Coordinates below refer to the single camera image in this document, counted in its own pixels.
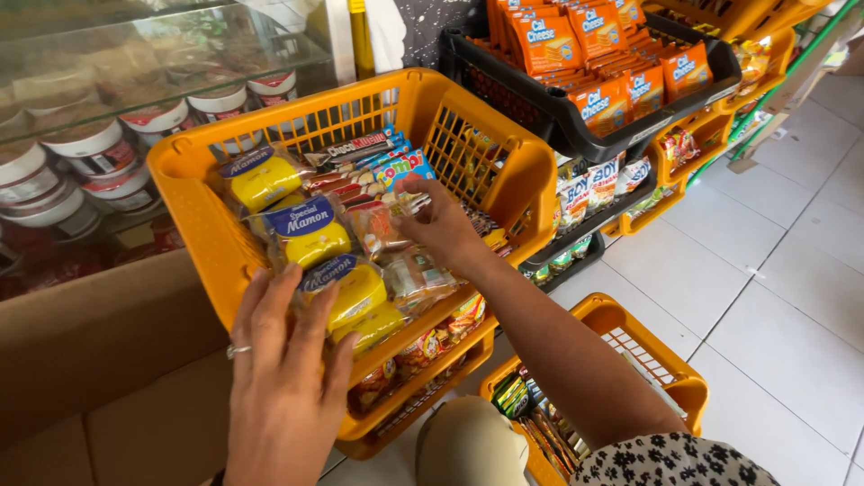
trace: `white tile floor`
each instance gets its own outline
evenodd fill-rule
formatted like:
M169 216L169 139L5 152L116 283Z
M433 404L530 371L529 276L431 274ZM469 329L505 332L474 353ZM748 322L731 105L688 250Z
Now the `white tile floor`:
M720 160L640 234L552 295L617 299L707 381L702 435L784 486L864 486L864 78L826 76L759 165ZM451 396L512 355L505 336ZM320 484L412 484L420 424Z

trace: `black and white floral fabric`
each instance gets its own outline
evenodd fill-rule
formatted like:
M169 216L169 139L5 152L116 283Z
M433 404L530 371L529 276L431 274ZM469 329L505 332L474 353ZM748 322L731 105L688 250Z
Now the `black and white floral fabric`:
M570 486L779 486L729 444L685 433L642 436L593 451Z

